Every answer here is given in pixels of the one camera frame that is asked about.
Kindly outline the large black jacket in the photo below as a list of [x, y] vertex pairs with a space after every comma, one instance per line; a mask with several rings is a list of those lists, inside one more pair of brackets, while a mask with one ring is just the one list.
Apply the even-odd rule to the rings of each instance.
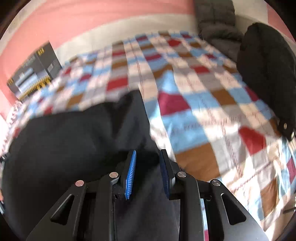
[[113, 172], [137, 153], [132, 194], [116, 204], [119, 240], [177, 240], [180, 207], [167, 199], [159, 149], [151, 139], [142, 96], [30, 120], [12, 141], [1, 190], [6, 219], [25, 240], [55, 202], [78, 180]]

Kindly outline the checkered bed sheet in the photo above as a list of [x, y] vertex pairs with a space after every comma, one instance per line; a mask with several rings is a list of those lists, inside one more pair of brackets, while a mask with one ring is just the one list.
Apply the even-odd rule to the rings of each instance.
[[295, 142], [279, 134], [235, 64], [196, 35], [138, 35], [77, 55], [23, 104], [11, 143], [34, 118], [117, 102], [134, 90], [157, 148], [195, 178], [220, 180], [268, 230], [295, 192]]

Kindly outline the red striped bed cover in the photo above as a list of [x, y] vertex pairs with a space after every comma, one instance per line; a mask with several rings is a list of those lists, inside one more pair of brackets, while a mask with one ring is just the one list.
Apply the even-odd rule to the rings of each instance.
[[6, 120], [1, 116], [1, 156], [8, 151], [11, 140], [15, 135], [18, 118], [22, 110], [22, 102], [16, 101], [11, 107]]

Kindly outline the black puffer jacket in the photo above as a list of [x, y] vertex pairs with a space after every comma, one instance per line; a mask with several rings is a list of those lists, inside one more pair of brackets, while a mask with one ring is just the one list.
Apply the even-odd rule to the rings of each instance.
[[237, 69], [278, 118], [278, 131], [291, 141], [295, 137], [295, 54], [284, 37], [262, 23], [249, 26]]

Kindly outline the black appliance cardboard box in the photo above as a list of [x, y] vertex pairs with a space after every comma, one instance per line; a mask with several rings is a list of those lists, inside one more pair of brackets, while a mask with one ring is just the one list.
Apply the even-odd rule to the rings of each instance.
[[34, 92], [49, 85], [61, 69], [51, 43], [46, 42], [16, 70], [7, 85], [16, 98], [23, 102]]

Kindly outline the grey quilted down coat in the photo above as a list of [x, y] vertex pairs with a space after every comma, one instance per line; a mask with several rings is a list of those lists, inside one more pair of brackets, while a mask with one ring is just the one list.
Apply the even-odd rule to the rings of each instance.
[[236, 27], [233, 1], [194, 1], [194, 10], [200, 38], [236, 62], [243, 33]]

